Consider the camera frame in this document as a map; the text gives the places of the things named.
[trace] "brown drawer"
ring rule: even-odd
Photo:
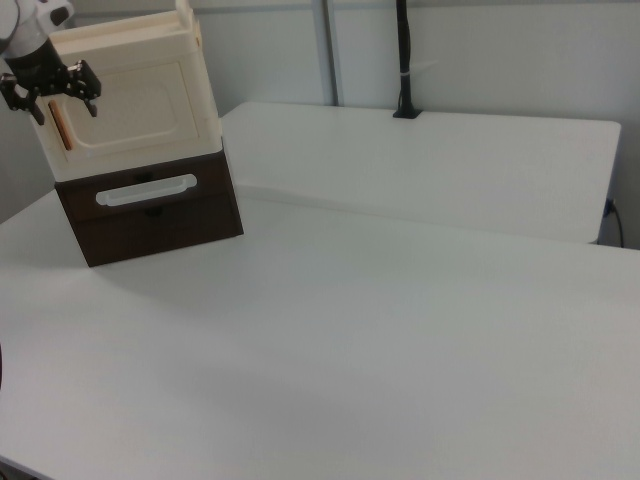
[[[96,195],[99,192],[180,177],[186,174],[194,175],[197,184],[182,193],[120,206],[100,205],[96,201]],[[202,157],[59,183],[56,185],[56,189],[68,213],[75,221],[83,222],[168,203],[222,194],[229,190],[230,185],[231,179],[224,152],[218,152]]]
[[[90,220],[74,230],[90,267],[242,233],[226,194]]]
[[[101,191],[193,174],[185,192],[128,205],[99,205]],[[226,158],[219,154],[56,184],[91,267],[241,235]]]

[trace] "cabinet handle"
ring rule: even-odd
[[[108,207],[119,207],[154,198],[177,195],[186,192],[188,188],[195,187],[197,184],[198,179],[189,173],[179,177],[165,178],[154,182],[98,192],[96,194],[96,202]]]
[[[55,100],[51,100],[49,102],[49,111],[53,116],[53,121],[56,124],[56,128],[58,129],[58,133],[60,134],[60,138],[62,139],[65,150],[67,150],[67,152],[70,152],[71,150],[73,150],[73,143],[71,143],[71,137],[69,136],[67,126],[65,125],[64,119],[62,118],[62,113],[60,113],[60,107],[58,107],[58,103]]]

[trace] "gray wall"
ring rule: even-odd
[[[191,3],[202,24],[221,114],[246,100],[332,104],[334,90],[341,105],[393,108],[397,102],[392,0]],[[75,4],[77,23],[85,25],[169,9],[173,2]],[[413,62],[435,62],[414,75],[418,106],[622,124],[611,194],[618,199],[628,245],[640,248],[640,3],[422,0],[410,5]],[[26,119],[5,108],[0,115],[2,221],[49,190],[52,180]],[[603,239],[618,241],[612,219],[604,222]]]

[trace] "black stand pole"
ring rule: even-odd
[[[411,32],[407,18],[407,0],[396,0],[398,13],[398,45],[400,47],[400,100],[395,118],[414,119],[421,110],[413,108],[411,103],[411,75],[409,63],[411,61]]]

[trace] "white table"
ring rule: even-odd
[[[620,125],[245,103],[223,119],[238,191],[578,243],[598,238]]]
[[[0,226],[0,456],[54,480],[640,478],[640,256],[240,198],[88,269]]]

